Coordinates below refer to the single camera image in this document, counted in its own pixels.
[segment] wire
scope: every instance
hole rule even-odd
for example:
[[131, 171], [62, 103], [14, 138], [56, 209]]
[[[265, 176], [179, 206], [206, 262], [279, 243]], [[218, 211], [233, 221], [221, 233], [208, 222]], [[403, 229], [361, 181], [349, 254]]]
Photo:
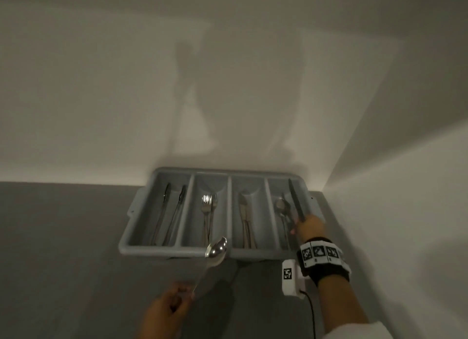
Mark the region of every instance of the wire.
[[313, 328], [313, 339], [315, 339], [315, 315], [313, 314], [313, 305], [312, 305], [312, 300], [309, 297], [309, 294], [305, 291], [299, 290], [301, 294], [304, 294], [307, 296], [307, 299], [309, 300], [310, 303], [310, 309], [312, 310], [312, 328]]

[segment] black wrist strap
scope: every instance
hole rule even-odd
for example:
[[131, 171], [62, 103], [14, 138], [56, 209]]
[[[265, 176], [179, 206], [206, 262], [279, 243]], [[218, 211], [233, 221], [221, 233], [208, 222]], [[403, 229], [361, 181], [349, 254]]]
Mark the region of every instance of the black wrist strap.
[[321, 279], [329, 275], [339, 275], [350, 280], [351, 270], [341, 250], [328, 238], [309, 239], [297, 252], [297, 259], [302, 275], [310, 276], [316, 286]]

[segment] white wall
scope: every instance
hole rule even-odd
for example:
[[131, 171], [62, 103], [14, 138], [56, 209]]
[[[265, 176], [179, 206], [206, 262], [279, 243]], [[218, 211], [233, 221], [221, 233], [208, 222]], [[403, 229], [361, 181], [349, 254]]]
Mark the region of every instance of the white wall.
[[138, 185], [171, 165], [290, 171], [321, 190], [401, 47], [278, 14], [33, 1], [0, 4], [1, 181]]
[[415, 22], [324, 188], [402, 338], [468, 335], [468, 32]]

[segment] white sleeve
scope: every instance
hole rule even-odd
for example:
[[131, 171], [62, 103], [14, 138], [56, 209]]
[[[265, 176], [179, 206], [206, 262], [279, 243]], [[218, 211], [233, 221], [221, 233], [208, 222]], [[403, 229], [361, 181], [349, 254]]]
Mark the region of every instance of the white sleeve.
[[323, 339], [392, 339], [381, 322], [373, 324], [345, 324], [324, 336]]

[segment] black knife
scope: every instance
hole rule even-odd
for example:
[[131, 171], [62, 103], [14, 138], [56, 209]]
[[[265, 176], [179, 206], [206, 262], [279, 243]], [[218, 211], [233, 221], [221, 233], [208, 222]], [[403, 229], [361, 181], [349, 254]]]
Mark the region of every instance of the black knife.
[[291, 179], [288, 179], [288, 182], [289, 182], [289, 191], [291, 192], [291, 197], [294, 202], [294, 207], [296, 207], [297, 216], [299, 217], [299, 221], [303, 222], [306, 220], [306, 218], [304, 217], [304, 212], [302, 212], [301, 203], [299, 202], [299, 198], [297, 197], [296, 191], [293, 186], [293, 182], [291, 181]]

